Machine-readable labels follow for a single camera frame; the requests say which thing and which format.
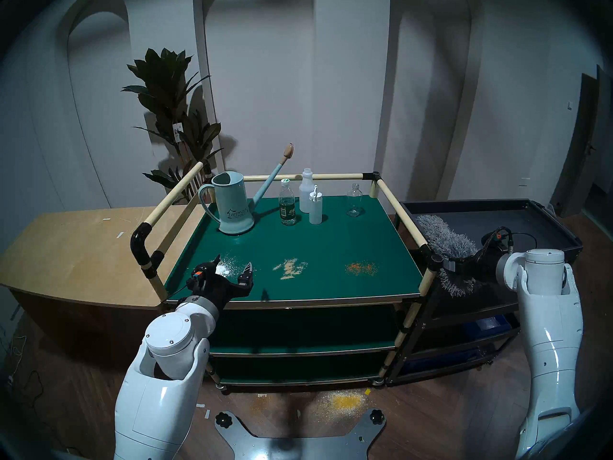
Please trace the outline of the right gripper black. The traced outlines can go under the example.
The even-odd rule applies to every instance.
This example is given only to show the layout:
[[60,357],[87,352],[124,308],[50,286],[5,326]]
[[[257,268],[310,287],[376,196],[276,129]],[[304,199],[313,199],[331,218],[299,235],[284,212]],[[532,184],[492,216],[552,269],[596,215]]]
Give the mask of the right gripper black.
[[474,282],[497,283],[496,269],[501,256],[477,255],[468,258],[443,258],[443,269],[455,285]]

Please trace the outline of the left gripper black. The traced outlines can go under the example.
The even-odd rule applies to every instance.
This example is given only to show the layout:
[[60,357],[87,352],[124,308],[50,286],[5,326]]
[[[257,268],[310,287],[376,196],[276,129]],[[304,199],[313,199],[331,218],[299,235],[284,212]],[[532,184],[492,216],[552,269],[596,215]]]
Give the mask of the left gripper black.
[[221,255],[217,254],[210,264],[197,265],[186,281],[186,287],[193,296],[209,300],[222,310],[233,299],[249,296],[253,289],[253,264],[249,262],[236,283],[218,273]]

